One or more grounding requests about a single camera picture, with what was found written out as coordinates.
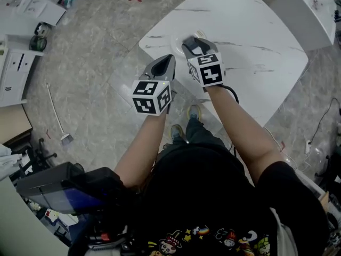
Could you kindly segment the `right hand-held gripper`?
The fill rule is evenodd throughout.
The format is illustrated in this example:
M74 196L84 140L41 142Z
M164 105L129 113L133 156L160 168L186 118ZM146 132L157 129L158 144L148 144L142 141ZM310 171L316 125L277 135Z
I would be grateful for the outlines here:
M214 43L198 37L195 38L195 42L183 43L182 50L187 59L189 73L206 92L207 87L224 83L225 67L221 53Z

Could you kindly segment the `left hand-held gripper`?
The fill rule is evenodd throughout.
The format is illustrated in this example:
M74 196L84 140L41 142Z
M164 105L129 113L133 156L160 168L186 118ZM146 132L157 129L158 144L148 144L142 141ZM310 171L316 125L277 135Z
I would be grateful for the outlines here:
M132 100L138 114L160 116L169 113L176 95L172 90L176 60L164 55L148 64L138 80L133 82Z

